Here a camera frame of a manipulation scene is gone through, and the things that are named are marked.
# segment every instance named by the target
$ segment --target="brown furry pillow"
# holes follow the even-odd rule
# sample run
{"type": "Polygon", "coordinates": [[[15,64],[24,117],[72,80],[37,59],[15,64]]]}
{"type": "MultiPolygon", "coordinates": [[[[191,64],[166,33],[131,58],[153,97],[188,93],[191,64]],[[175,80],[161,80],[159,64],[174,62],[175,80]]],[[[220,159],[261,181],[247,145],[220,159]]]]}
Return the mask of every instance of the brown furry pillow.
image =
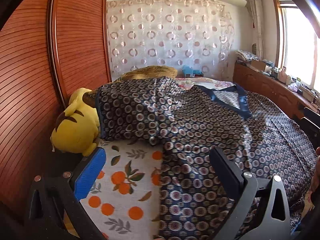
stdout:
{"type": "Polygon", "coordinates": [[[129,79],[146,79],[146,78],[159,78],[169,77],[175,78],[178,71],[173,67],[167,66],[149,66],[145,68],[136,69],[131,72],[127,72],[120,77],[120,80],[129,79]]]}

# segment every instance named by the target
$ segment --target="wooden wardrobe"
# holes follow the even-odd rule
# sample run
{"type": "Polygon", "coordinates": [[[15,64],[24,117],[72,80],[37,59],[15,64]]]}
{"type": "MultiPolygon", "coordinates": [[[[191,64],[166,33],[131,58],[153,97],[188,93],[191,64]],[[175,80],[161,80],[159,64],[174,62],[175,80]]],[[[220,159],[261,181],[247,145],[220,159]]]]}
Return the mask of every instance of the wooden wardrobe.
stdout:
{"type": "Polygon", "coordinates": [[[77,158],[50,142],[68,97],[111,80],[105,1],[23,0],[0,31],[0,201],[20,218],[34,176],[77,158]]]}

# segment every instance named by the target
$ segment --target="wooden cabinet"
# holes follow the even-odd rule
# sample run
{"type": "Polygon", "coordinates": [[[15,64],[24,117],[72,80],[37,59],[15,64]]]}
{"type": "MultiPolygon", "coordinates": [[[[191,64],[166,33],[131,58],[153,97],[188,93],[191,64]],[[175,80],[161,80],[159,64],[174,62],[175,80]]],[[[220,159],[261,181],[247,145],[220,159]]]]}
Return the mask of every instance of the wooden cabinet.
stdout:
{"type": "Polygon", "coordinates": [[[291,119],[294,117],[301,119],[304,116],[303,108],[305,106],[316,111],[303,96],[290,91],[285,84],[264,76],[247,66],[235,64],[233,82],[239,84],[247,91],[269,98],[291,119]]]}

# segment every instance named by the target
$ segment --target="patterned quilt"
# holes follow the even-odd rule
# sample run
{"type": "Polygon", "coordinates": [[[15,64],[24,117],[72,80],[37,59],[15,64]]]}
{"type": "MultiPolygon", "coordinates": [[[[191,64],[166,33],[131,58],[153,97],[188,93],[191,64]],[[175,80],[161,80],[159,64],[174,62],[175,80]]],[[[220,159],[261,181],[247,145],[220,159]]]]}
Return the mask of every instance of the patterned quilt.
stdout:
{"type": "MultiPolygon", "coordinates": [[[[130,80],[99,88],[96,106],[105,140],[143,138],[164,145],[160,230],[169,240],[205,240],[219,228],[234,201],[209,164],[220,147],[241,170],[260,178],[281,176],[292,229],[300,221],[316,154],[307,136],[274,103],[246,92],[251,116],[213,101],[200,87],[182,91],[169,78],[130,80]]],[[[239,234],[249,229],[259,200],[239,234]]]]}

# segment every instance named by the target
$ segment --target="yellow plush toy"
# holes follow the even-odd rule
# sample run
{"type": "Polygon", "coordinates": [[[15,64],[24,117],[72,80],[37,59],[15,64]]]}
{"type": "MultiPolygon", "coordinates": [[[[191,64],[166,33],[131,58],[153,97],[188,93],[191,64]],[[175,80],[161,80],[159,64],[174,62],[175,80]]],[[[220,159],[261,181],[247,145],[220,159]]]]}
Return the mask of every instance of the yellow plush toy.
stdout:
{"type": "Polygon", "coordinates": [[[71,95],[67,109],[57,118],[50,140],[62,152],[89,156],[97,147],[93,142],[99,132],[97,110],[82,101],[83,94],[90,91],[86,88],[76,90],[71,95]]]}

